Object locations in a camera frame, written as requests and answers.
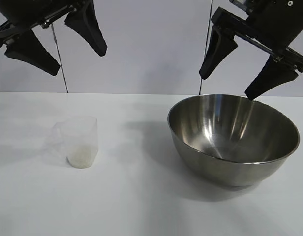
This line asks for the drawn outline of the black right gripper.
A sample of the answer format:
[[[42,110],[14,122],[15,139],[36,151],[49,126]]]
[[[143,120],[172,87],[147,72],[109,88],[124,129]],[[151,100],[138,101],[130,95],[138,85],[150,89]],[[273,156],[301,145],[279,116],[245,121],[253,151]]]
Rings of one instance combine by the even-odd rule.
[[[212,16],[210,43],[199,70],[207,79],[237,47],[238,36],[269,56],[261,72],[245,90],[249,100],[281,84],[296,79],[294,70],[303,72],[303,56],[289,45],[303,30],[303,0],[233,0],[248,17],[242,19],[219,7]]]

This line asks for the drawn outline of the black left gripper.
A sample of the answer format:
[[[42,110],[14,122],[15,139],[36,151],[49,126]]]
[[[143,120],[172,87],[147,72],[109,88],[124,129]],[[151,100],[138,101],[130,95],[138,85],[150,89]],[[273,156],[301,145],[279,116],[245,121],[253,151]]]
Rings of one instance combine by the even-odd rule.
[[[0,48],[7,39],[21,34],[6,47],[4,54],[50,75],[57,75],[60,65],[31,29],[37,25],[46,28],[66,14],[65,25],[78,33],[99,56],[106,55],[107,44],[92,0],[0,0],[0,13],[7,19],[0,25]]]

